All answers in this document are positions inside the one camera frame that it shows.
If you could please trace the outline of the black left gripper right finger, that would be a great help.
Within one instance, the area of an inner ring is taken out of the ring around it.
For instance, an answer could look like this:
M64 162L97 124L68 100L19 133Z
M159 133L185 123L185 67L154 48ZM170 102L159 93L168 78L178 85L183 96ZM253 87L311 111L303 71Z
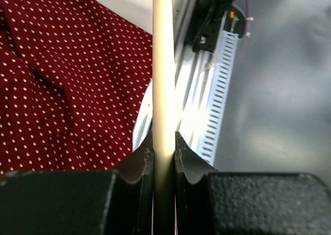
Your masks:
M176 134L180 234L330 234L330 189L311 174L221 173Z

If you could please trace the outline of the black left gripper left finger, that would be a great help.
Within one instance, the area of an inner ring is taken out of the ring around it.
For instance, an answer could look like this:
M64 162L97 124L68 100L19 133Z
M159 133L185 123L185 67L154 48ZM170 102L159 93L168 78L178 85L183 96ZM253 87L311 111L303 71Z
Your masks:
M152 135L115 169L11 171L1 178L1 234L150 234Z

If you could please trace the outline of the red polka dot skirt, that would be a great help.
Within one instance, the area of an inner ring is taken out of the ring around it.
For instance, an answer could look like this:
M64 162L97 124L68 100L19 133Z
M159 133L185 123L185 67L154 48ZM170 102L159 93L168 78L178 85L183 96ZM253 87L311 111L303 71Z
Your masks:
M152 36L96 0L1 0L1 173L133 152Z

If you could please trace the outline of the cream hanger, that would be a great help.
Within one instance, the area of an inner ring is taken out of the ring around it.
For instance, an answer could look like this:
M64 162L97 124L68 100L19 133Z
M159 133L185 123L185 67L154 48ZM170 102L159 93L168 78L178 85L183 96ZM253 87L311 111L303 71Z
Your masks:
M154 234L175 233L172 0L153 0Z

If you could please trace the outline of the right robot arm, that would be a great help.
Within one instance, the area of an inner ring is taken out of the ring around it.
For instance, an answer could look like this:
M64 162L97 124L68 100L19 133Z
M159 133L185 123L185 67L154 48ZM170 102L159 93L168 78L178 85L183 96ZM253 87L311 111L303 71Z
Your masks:
M234 31L235 24L239 21L238 15L233 8L234 0L196 0L194 5L195 16L201 21L196 28L194 42L203 34L203 31L210 25L222 20L226 12L230 12L230 21L232 22L230 32Z

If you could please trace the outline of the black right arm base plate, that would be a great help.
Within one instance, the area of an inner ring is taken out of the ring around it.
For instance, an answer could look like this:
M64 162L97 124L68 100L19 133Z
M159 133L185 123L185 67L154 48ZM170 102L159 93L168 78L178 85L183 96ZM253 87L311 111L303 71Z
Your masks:
M194 7L193 14L187 29L184 44L192 46L194 52L208 51L214 52L218 36L221 31L238 34L241 39L245 35L246 17L237 7L231 6L225 13L223 18L225 21L210 21L197 38L199 28L207 16L208 10L203 10L198 6Z

